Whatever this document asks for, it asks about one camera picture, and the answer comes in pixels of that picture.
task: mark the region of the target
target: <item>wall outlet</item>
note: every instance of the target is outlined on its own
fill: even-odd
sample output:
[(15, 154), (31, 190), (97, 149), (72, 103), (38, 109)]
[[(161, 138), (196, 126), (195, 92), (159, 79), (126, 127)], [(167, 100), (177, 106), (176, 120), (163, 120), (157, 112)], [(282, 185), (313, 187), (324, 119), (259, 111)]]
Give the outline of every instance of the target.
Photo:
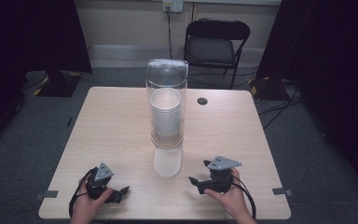
[(183, 1), (162, 1), (162, 11), (183, 12)]

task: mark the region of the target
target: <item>table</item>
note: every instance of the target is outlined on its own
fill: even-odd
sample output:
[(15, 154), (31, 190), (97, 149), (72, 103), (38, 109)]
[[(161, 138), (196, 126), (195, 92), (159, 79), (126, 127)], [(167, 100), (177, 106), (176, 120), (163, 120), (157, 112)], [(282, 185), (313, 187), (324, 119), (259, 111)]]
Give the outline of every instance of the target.
[[(199, 105), (200, 97), (208, 104)], [(187, 90), (182, 168), (173, 177), (161, 177), (153, 169), (155, 147), (146, 98), (145, 88), (89, 90), (48, 188), (58, 195), (44, 199), (39, 216), (68, 219), (78, 180), (103, 161), (115, 173), (108, 187), (130, 186), (130, 191), (120, 204), (104, 204), (98, 219), (232, 219), (188, 180), (209, 179), (203, 161), (218, 155), (242, 163), (237, 169), (255, 200), (257, 219), (291, 216), (285, 195), (272, 192), (282, 183), (250, 92)]]

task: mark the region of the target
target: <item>gray carpet floor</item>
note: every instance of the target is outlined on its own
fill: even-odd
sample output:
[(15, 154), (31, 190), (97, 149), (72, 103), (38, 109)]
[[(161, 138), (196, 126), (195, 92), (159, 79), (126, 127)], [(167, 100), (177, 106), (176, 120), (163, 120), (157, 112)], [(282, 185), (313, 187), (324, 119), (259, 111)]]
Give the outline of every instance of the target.
[[(243, 76), (236, 78), (235, 89), (248, 91), (249, 86), (241, 84), (254, 70), (240, 69)], [(25, 85), (21, 110), (0, 133), (0, 223), (68, 223), (41, 219), (38, 216), (41, 201), (34, 196), (48, 188), (88, 90), (93, 86), (144, 87), (145, 71), (145, 68), (95, 68), (93, 74), (84, 74), (71, 98), (33, 96), (38, 85), (32, 84), (39, 83), (45, 73), (27, 74), (29, 82)], [(227, 89), (230, 76), (205, 73), (221, 71), (190, 69), (190, 74), (197, 75), (189, 76), (188, 87)], [(296, 85), (285, 86), (292, 96)], [(255, 100), (259, 113), (282, 103)], [(263, 126), (279, 111), (260, 115)], [(283, 187), (294, 195), (288, 197), (292, 212), (289, 219), (258, 220), (258, 223), (358, 223), (358, 176), (324, 138), (321, 124), (302, 101), (283, 110), (265, 133)]]

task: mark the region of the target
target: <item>hand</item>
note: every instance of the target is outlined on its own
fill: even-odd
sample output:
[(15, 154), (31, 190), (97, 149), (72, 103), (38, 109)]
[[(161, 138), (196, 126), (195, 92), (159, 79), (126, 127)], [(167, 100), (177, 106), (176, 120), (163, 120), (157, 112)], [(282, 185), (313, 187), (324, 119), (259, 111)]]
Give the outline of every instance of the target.
[(100, 210), (101, 205), (103, 205), (103, 203), (110, 197), (113, 192), (113, 189), (107, 189), (97, 200), (93, 200), (87, 193), (85, 182), (83, 182), (82, 186), (80, 187), (78, 195), (85, 194), (79, 196), (75, 201), (71, 224), (91, 223), (91, 221), (97, 215), (98, 210)]
[[(240, 185), (240, 173), (237, 169), (231, 168), (232, 174), (234, 177), (233, 182)], [(228, 192), (221, 194), (212, 189), (206, 189), (205, 194), (209, 195), (211, 198), (217, 200), (225, 208), (238, 224), (253, 224), (256, 223), (252, 216), (250, 215), (246, 202), (243, 198), (243, 191), (235, 186), (231, 186)]]

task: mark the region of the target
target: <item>chair backrest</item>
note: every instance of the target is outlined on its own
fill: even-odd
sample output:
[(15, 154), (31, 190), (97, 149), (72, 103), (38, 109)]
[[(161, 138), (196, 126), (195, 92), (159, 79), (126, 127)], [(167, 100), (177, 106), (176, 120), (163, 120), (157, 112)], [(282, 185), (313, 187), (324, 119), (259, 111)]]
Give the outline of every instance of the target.
[(218, 19), (199, 19), (191, 22), (186, 29), (186, 39), (190, 35), (210, 38), (245, 40), (251, 30), (242, 21), (226, 21)]

